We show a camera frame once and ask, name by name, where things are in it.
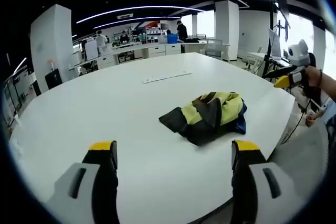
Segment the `person's right hand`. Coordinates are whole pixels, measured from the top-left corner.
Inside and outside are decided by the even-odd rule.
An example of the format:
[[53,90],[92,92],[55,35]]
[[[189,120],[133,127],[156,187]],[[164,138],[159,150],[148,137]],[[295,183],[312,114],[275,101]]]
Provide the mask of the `person's right hand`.
[[305,73],[308,79],[308,84],[311,87],[319,87],[322,81],[323,72],[313,66],[307,66]]

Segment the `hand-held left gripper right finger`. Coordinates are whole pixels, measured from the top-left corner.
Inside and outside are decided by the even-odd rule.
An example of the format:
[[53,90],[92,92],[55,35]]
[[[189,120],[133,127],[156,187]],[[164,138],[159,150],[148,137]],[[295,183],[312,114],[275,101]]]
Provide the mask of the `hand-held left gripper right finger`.
[[298,210],[292,179],[249,141],[232,141],[231,223],[288,223]]

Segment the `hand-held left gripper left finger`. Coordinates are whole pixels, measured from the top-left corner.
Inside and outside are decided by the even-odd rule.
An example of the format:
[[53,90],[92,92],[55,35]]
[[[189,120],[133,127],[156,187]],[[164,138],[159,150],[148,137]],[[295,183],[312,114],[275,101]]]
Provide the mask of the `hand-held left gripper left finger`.
[[48,208],[61,223],[118,223],[117,143],[91,145],[55,182]]

